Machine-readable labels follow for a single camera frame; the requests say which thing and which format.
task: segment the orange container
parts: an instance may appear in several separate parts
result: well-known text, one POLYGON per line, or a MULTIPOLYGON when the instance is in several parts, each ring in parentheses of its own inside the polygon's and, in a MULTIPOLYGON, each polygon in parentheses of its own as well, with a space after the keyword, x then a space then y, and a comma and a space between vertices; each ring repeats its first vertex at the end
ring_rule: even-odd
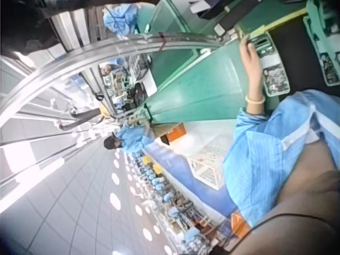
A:
POLYGON ((176 139, 184 136, 186 134, 185 128, 183 123, 172 129, 166 134, 166 137, 168 138, 169 142, 173 142, 176 139))
POLYGON ((239 211, 232 214, 232 230, 235 235, 242 238, 250 231, 250 226, 243 219, 239 211))

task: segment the metal rail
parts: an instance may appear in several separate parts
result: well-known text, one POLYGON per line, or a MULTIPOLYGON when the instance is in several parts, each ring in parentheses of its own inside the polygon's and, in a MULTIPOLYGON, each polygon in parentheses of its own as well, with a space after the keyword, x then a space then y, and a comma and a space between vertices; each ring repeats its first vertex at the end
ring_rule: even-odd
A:
POLYGON ((22 80, 1 105, 0 128, 30 100, 55 82, 112 58, 169 49, 219 48, 216 37, 193 33, 159 33, 110 38, 84 46, 53 61, 22 80))

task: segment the fabric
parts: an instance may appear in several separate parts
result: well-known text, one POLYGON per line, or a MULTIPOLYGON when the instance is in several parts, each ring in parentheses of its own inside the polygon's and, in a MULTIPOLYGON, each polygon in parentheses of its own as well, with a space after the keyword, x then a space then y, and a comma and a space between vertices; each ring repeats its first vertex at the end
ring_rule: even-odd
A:
POLYGON ((154 174, 155 172, 153 170, 148 170, 145 173, 146 173, 146 175, 151 175, 151 174, 154 174))
POLYGON ((339 116, 340 99, 315 90, 287 97, 269 118, 241 110, 223 169, 229 194, 250 226, 275 205, 313 126, 339 169, 339 116))
POLYGON ((151 181, 153 180, 154 178, 156 178, 156 175, 155 174, 151 174, 148 176, 148 179, 151 181))
POLYGON ((103 17, 104 25, 113 33, 126 36, 134 31, 138 18, 138 8, 132 4, 121 4, 109 8, 103 17))
POLYGON ((187 242, 192 242, 195 240, 195 238, 197 236, 200 235, 200 231, 195 228, 195 227, 191 227, 185 234, 184 234, 184 240, 186 240, 187 242))
POLYGON ((177 218, 179 214, 180 212, 175 206, 172 206, 168 211, 169 217, 172 217, 172 218, 177 218))
POLYGON ((125 153, 131 154, 140 151, 146 145, 152 143, 155 140, 153 134, 146 136, 145 132, 145 128, 141 126, 123 127, 116 135, 123 141, 121 149, 125 153))
POLYGON ((163 197, 164 203, 169 203, 174 198, 174 194, 172 192, 166 193, 163 197))
POLYGON ((153 184, 153 186, 156 186, 157 184, 160 184, 161 181, 160 181, 160 178, 154 178, 151 180, 151 183, 153 184))
POLYGON ((159 183, 159 184, 155 185, 155 189, 156 189, 156 190, 162 190, 162 189, 164 189, 164 188, 165 188, 165 185, 162 184, 162 183, 159 183))

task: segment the equipment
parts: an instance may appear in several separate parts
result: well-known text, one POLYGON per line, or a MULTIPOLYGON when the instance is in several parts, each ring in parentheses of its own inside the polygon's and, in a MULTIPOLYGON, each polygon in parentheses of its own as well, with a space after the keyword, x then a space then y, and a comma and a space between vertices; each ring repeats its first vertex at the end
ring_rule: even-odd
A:
POLYGON ((264 33, 250 40, 260 57, 263 68, 263 85, 268 97, 289 93, 288 77, 280 55, 269 33, 264 33))
POLYGON ((307 11, 303 22, 318 55, 325 83, 340 85, 339 17, 321 1, 308 1, 307 11))

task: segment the green workbench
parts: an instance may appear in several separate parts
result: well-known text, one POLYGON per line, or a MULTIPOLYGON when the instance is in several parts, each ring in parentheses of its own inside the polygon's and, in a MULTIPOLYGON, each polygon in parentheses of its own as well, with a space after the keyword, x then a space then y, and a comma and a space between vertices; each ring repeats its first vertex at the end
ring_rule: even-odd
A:
MULTIPOLYGON (((248 33, 303 7, 303 4, 284 5, 279 0, 263 0, 239 26, 248 33)), ((226 11, 212 20, 203 20, 190 12, 187 1, 162 0, 156 6, 150 33, 214 35, 215 25, 225 15, 226 11)), ((248 78, 238 42, 221 47, 188 69, 198 56, 196 49, 153 53, 151 72, 158 91, 147 99, 146 106, 154 123, 234 119, 245 106, 248 78)), ((278 97, 268 98, 266 108, 275 109, 278 103, 278 97)))

